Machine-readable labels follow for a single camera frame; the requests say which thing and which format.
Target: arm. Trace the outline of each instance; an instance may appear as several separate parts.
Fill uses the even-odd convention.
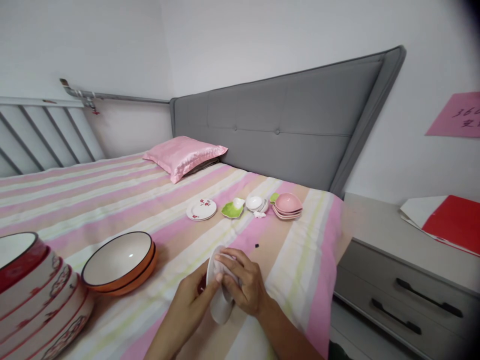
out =
[[[199,327],[222,281],[222,274],[219,274],[216,281],[208,284],[203,292],[199,290],[208,263],[208,260],[205,261],[180,282],[143,360],[174,359]]]
[[[222,253],[236,257],[236,261],[221,255],[216,255],[215,259],[240,278],[241,288],[228,275],[223,277],[223,284],[240,309],[256,317],[278,357],[324,360],[268,295],[259,265],[250,261],[241,250],[226,248]]]

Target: white wall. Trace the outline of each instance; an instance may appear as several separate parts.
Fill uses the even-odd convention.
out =
[[[480,59],[457,0],[164,0],[176,96],[330,64],[403,44],[407,56],[347,191],[401,203],[480,196],[479,139],[426,137]]]
[[[1,0],[0,96],[74,99],[59,78],[77,89],[170,99],[159,0]],[[107,156],[172,137],[167,105],[97,103],[101,115],[85,112]]]

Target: pink paper sign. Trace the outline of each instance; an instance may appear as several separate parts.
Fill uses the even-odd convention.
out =
[[[480,92],[453,94],[425,135],[480,138]]]

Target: plate with floral pattern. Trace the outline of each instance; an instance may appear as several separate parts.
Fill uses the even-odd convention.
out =
[[[201,198],[192,201],[186,208],[186,215],[194,221],[210,219],[217,212],[215,201],[207,198]]]

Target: stack of pink dishes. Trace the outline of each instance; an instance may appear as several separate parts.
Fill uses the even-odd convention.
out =
[[[0,360],[53,359],[94,302],[80,276],[34,232],[0,237]]]
[[[293,220],[302,215],[302,202],[294,194],[285,192],[271,202],[275,215],[281,220]]]

